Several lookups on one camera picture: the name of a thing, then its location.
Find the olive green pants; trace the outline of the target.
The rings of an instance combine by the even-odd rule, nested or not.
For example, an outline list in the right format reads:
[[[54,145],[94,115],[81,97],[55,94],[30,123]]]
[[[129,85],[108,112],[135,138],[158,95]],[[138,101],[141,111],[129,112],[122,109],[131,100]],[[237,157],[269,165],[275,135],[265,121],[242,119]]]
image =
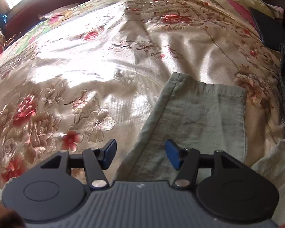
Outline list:
[[[173,73],[114,180],[173,181],[177,172],[165,153],[168,139],[203,154],[224,150],[244,162],[245,102],[241,87],[206,84]]]

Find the floral satin bedspread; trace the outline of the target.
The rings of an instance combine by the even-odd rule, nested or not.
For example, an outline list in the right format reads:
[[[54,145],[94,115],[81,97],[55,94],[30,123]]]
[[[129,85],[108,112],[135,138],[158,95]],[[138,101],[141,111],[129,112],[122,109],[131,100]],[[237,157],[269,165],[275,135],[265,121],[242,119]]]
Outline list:
[[[91,0],[52,15],[0,54],[0,198],[5,184],[55,152],[117,140],[106,177],[133,148],[173,73],[246,92],[245,163],[280,194],[285,124],[279,53],[261,42],[249,7],[262,0]]]

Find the black folded item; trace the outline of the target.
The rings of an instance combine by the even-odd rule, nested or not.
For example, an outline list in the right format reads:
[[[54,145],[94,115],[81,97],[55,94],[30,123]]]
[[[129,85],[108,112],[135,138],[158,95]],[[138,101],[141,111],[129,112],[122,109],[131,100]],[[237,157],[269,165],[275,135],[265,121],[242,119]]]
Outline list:
[[[252,7],[249,7],[249,10],[262,43],[274,51],[279,51],[280,44],[285,44],[285,31],[281,24]]]

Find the maroon upholstered bench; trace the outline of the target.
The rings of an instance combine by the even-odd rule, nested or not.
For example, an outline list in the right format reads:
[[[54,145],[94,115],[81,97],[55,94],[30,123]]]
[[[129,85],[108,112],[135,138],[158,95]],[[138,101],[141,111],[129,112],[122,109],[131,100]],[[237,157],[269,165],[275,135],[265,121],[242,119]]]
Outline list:
[[[26,33],[39,23],[40,15],[48,14],[60,7],[87,1],[89,0],[22,0],[7,14],[3,35],[9,39],[20,32]]]

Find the blue bag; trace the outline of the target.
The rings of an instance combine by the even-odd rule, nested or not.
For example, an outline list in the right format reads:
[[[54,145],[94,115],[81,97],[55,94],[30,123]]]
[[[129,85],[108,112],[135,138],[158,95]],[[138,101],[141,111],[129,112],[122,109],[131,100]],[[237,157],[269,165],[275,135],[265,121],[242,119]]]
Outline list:
[[[4,27],[5,24],[7,23],[7,15],[5,14],[0,14],[0,27]]]

